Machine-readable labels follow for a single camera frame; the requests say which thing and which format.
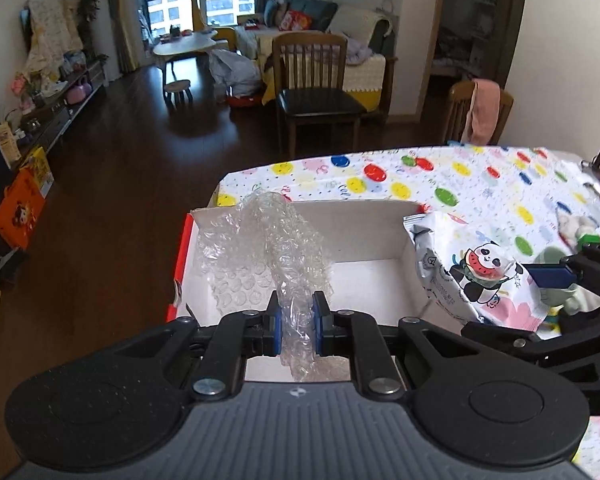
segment dark wooden floor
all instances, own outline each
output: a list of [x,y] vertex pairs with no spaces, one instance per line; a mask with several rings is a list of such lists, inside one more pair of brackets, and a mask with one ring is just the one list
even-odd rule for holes
[[[213,101],[206,59],[176,64],[194,102],[169,112],[160,72],[113,83],[50,154],[54,184],[17,284],[0,301],[0,476],[19,463],[4,404],[21,381],[160,324],[187,211],[225,174],[281,160],[275,110]],[[429,114],[437,118],[438,114]],[[435,144],[417,124],[366,124],[361,150]],[[298,157],[350,151],[299,131]]]

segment door frame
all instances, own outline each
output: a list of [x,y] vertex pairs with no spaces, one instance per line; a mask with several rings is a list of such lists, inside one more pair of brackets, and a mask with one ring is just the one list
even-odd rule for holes
[[[420,95],[418,96],[418,106],[416,108],[415,120],[420,122],[422,117],[422,109],[424,108],[424,101],[427,96],[427,89],[429,88],[429,79],[431,77],[431,65],[433,62],[433,56],[436,51],[436,42],[438,40],[438,31],[440,29],[440,18],[442,16],[442,3],[443,0],[436,0],[434,8],[434,17],[431,27],[431,35],[429,40],[429,51],[427,53],[427,61],[425,65],[425,71],[422,77],[422,84],[420,86]],[[509,70],[511,69],[511,63],[513,62],[513,55],[516,51],[516,44],[518,42],[518,36],[520,34],[520,25],[522,24],[522,14],[525,9],[525,0],[511,0],[509,21],[507,23],[507,30],[504,37],[504,44],[499,60],[496,63],[494,80],[504,88],[509,77]]]

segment bubble wrap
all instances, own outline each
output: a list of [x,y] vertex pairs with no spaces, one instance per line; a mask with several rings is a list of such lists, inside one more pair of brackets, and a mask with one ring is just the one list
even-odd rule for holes
[[291,203],[278,193],[254,192],[200,230],[198,244],[196,264],[211,280],[222,314],[264,307],[275,285],[282,308],[280,359],[294,380],[349,379],[346,359],[314,354],[312,294],[322,290],[330,298],[330,263],[322,237]]

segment pink cloth on chair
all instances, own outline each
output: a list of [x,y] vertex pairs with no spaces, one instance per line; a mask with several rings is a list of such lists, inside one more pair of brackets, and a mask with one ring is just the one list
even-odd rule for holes
[[500,86],[488,79],[474,79],[474,94],[466,115],[461,142],[486,146],[498,123],[500,114]]

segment open white box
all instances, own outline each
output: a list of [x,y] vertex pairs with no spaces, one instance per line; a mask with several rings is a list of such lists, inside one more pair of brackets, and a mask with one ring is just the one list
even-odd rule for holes
[[[401,317],[415,316],[459,333],[462,325],[429,301],[416,275],[414,247],[402,219],[418,213],[417,203],[338,200],[296,202],[294,206],[324,237],[324,249],[335,261],[331,269],[331,310],[359,310],[374,316],[378,324],[393,326]],[[188,305],[200,325],[220,321],[211,286],[205,276],[196,273],[194,257],[199,229],[231,209],[216,207],[191,213],[193,222],[186,224],[180,250],[179,259],[184,261],[181,279],[176,270],[172,317],[188,316]],[[191,227],[190,236],[187,226]],[[246,379],[293,381],[279,358],[268,357],[250,359]]]

